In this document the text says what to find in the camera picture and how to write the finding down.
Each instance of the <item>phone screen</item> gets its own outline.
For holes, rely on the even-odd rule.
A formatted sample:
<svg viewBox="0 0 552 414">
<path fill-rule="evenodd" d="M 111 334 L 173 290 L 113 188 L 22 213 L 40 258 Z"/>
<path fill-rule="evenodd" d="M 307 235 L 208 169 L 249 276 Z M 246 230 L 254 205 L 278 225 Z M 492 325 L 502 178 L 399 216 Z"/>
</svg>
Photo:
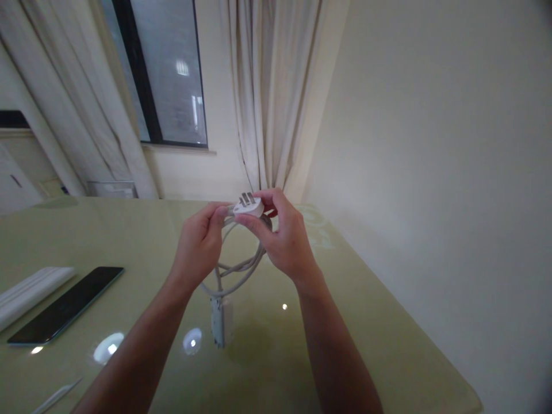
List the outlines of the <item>phone screen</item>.
<svg viewBox="0 0 552 414">
<path fill-rule="evenodd" d="M 7 340 L 43 344 L 52 340 L 86 309 L 120 274 L 122 267 L 97 267 Z"/>
</svg>

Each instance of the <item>power adapter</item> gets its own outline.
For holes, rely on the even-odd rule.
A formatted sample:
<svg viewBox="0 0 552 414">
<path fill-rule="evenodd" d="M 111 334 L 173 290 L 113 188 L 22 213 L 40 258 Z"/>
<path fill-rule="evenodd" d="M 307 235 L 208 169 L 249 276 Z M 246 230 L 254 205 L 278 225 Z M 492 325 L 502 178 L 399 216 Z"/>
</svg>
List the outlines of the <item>power adapter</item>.
<svg viewBox="0 0 552 414">
<path fill-rule="evenodd" d="M 235 216 L 240 214 L 250 214 L 255 217 L 259 217 L 266 226 L 272 230 L 272 221 L 268 216 L 264 215 L 265 206 L 260 197 L 253 197 L 251 193 L 242 193 L 240 201 L 235 205 L 228 207 L 228 217 L 224 220 L 224 227 L 230 223 L 234 223 L 232 227 L 226 232 L 223 237 L 223 243 L 228 237 L 228 234 L 237 223 L 234 222 Z M 249 279 L 251 274 L 255 271 L 257 265 L 260 263 L 266 250 L 259 243 L 257 252 L 252 258 L 244 260 L 235 266 L 227 266 L 223 263 L 218 264 L 214 268 L 214 274 L 217 278 L 217 290 L 211 290 L 204 283 L 201 284 L 201 288 L 210 296 L 211 302 L 211 333 L 214 337 L 214 343 L 218 348 L 224 348 L 233 339 L 233 308 L 230 294 L 235 292 L 246 280 Z M 233 287 L 224 290 L 222 284 L 222 278 L 234 272 L 247 271 L 245 276 Z"/>
</svg>

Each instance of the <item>window frame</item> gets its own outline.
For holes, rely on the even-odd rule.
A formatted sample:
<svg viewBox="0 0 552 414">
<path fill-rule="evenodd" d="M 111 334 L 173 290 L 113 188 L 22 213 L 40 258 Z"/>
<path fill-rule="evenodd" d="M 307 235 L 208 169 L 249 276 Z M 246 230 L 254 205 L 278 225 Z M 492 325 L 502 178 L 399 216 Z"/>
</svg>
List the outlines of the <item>window frame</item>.
<svg viewBox="0 0 552 414">
<path fill-rule="evenodd" d="M 132 10 L 131 0 L 112 0 L 113 8 L 115 9 L 115 15 L 117 17 L 117 24 L 121 32 L 122 41 L 125 45 L 125 52 L 128 58 L 128 62 L 132 71 L 132 78 L 136 85 L 136 91 L 138 93 L 138 99 L 140 106 L 144 114 L 144 121 L 146 128 L 148 129 L 149 141 L 140 141 L 144 144 L 157 144 L 157 145 L 177 145 L 179 147 L 192 147 L 192 148 L 206 148 L 208 149 L 209 140 L 207 134 L 207 122 L 205 116 L 205 96 L 203 91 L 203 75 L 201 71 L 201 57 L 200 57 L 200 44 L 197 33 L 197 18 L 196 18 L 196 1 L 192 0 L 194 7 L 194 21 L 195 21 L 195 43 L 197 46 L 197 59 L 200 67 L 200 84 L 201 94 L 203 100 L 203 113 L 205 122 L 205 144 L 188 143 L 181 141 L 168 141 L 163 139 L 163 132 L 161 125 L 159 124 L 159 117 L 157 110 L 155 109 L 154 95 L 151 91 L 150 78 L 148 76 L 148 70 L 145 65 L 144 54 L 142 52 L 142 46 L 140 37 L 138 36 L 138 27 L 136 26 L 136 19 L 134 17 L 134 11 Z"/>
</svg>

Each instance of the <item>white curtain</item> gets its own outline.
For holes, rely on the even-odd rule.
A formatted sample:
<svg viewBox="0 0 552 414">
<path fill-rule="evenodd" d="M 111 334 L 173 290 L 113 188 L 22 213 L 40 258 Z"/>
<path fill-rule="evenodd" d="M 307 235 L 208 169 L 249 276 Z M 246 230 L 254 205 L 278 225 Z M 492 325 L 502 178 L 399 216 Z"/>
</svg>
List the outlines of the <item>white curtain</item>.
<svg viewBox="0 0 552 414">
<path fill-rule="evenodd" d="M 84 195 L 90 181 L 134 181 L 140 198 L 159 198 L 95 7 L 90 0 L 2 1 L 1 74 L 71 194 Z"/>
<path fill-rule="evenodd" d="M 241 155 L 252 189 L 282 187 L 295 162 L 323 0 L 221 0 Z"/>
</svg>

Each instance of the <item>hand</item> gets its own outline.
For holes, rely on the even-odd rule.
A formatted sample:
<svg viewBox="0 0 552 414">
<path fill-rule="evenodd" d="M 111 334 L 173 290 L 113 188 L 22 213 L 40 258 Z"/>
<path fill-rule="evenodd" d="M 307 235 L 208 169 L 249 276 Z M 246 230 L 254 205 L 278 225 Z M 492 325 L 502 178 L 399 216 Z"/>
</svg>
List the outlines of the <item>hand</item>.
<svg viewBox="0 0 552 414">
<path fill-rule="evenodd" d="M 279 188 L 262 190 L 253 196 L 261 198 L 265 212 L 272 210 L 269 217 L 278 216 L 278 230 L 270 231 L 260 219 L 247 214 L 236 216 L 236 222 L 257 236 L 274 266 L 288 275 L 298 288 L 322 278 L 306 235 L 303 216 L 283 191 Z"/>
<path fill-rule="evenodd" d="M 182 226 L 177 253 L 168 281 L 175 282 L 185 292 L 192 292 L 217 266 L 223 239 L 221 231 L 228 214 L 229 203 L 212 202 Z"/>
</svg>

